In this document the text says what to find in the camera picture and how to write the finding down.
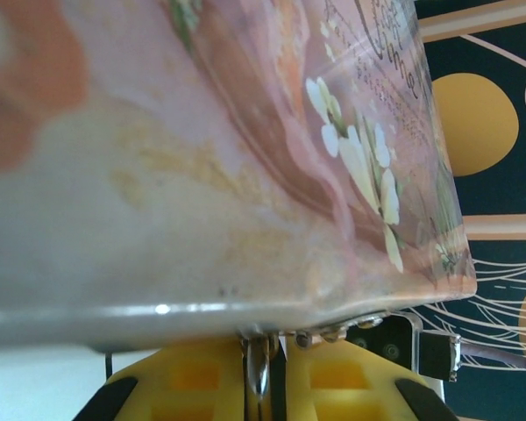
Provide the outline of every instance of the yellow plastic part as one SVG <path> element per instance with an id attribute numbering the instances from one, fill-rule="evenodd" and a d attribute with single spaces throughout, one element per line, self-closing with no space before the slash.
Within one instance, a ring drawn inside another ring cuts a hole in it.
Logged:
<path id="1" fill-rule="evenodd" d="M 346 341 L 287 349 L 288 421 L 416 421 L 394 381 L 420 375 Z"/>
<path id="2" fill-rule="evenodd" d="M 238 339 L 169 346 L 114 374 L 138 384 L 117 421 L 244 421 Z"/>
<path id="3" fill-rule="evenodd" d="M 345 341 L 287 349 L 288 421 L 416 421 L 394 381 L 421 376 Z M 108 383 L 126 376 L 139 382 L 117 421 L 244 421 L 237 339 L 169 346 Z"/>

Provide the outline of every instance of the white surface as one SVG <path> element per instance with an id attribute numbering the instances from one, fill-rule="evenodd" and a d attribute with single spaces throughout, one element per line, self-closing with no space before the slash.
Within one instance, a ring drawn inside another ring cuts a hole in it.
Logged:
<path id="1" fill-rule="evenodd" d="M 151 353 L 116 355 L 113 371 Z M 0 350 L 0 421 L 70 421 L 104 382 L 103 356 L 86 348 Z"/>

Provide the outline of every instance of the wall mural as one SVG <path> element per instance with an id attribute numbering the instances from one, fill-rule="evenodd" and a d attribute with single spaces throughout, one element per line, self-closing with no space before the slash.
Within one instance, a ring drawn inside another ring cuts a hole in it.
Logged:
<path id="1" fill-rule="evenodd" d="M 435 41 L 426 52 L 464 215 L 526 215 L 526 24 Z M 426 329 L 526 354 L 526 241 L 470 246 L 477 294 L 414 311 Z M 447 400 L 462 416 L 526 420 L 526 372 L 466 357 Z"/>

